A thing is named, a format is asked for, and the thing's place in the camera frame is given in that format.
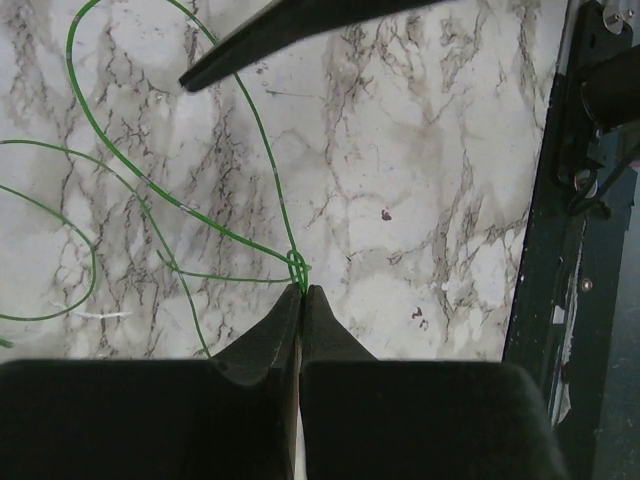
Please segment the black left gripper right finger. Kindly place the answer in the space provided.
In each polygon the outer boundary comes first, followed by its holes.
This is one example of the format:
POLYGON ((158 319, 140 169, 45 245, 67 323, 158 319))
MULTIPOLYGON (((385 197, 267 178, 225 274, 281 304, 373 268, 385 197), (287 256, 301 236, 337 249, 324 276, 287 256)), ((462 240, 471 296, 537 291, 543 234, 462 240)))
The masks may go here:
POLYGON ((302 316, 300 408, 310 479, 564 479, 535 383, 520 367, 379 360, 318 286, 302 316))

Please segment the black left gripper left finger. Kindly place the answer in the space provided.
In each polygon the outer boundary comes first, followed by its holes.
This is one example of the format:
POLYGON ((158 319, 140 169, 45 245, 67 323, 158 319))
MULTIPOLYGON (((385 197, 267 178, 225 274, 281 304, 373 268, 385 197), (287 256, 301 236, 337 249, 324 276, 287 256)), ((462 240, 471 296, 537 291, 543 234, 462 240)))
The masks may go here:
POLYGON ((1 367, 5 479, 290 479, 303 295, 208 360, 1 367))

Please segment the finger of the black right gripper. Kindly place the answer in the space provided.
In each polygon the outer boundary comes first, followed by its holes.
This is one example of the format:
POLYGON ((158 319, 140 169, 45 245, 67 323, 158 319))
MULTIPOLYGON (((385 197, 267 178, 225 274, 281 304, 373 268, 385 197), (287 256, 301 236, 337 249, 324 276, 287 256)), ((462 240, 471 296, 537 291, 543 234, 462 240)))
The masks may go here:
POLYGON ((435 0, 273 1, 216 43, 179 78, 179 84, 185 91, 196 93, 306 38, 435 3, 435 0))

